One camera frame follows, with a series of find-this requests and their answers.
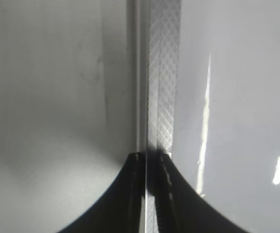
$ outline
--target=white panel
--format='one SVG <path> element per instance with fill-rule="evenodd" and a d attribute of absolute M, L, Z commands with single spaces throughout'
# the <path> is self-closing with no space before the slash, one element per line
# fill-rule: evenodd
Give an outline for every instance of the white panel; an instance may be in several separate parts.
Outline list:
<path fill-rule="evenodd" d="M 276 233 L 279 158 L 280 1 L 183 0 L 175 164 L 236 224 Z"/>

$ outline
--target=gray wall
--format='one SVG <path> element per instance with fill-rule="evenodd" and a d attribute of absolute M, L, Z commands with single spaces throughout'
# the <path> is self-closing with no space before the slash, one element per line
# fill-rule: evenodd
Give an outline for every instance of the gray wall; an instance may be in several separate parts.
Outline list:
<path fill-rule="evenodd" d="M 135 150 L 126 0 L 0 0 L 0 233 L 55 232 Z"/>

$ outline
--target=white surface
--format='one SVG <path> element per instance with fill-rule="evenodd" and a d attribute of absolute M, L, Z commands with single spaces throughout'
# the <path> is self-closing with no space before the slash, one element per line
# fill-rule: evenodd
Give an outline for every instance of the white surface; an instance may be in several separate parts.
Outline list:
<path fill-rule="evenodd" d="M 0 233 L 53 233 L 135 149 L 126 1 L 0 0 Z"/>
<path fill-rule="evenodd" d="M 236 224 L 280 232 L 280 1 L 183 0 L 181 17 L 173 160 Z"/>

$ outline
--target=diamond pattern texture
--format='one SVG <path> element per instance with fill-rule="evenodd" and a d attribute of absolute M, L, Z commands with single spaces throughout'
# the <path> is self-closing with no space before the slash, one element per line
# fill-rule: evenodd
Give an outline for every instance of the diamond pattern texture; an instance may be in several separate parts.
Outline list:
<path fill-rule="evenodd" d="M 148 143 L 172 154 L 181 0 L 151 0 L 149 24 Z M 146 233 L 157 233 L 154 197 L 148 196 Z"/>

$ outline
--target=textured metal trim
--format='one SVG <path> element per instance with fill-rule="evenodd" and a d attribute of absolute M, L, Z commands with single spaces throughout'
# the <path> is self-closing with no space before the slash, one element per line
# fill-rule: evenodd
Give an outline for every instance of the textured metal trim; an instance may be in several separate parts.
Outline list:
<path fill-rule="evenodd" d="M 148 145 L 172 154 L 181 0 L 151 0 L 148 46 Z M 146 200 L 146 233 L 156 233 L 154 197 Z"/>

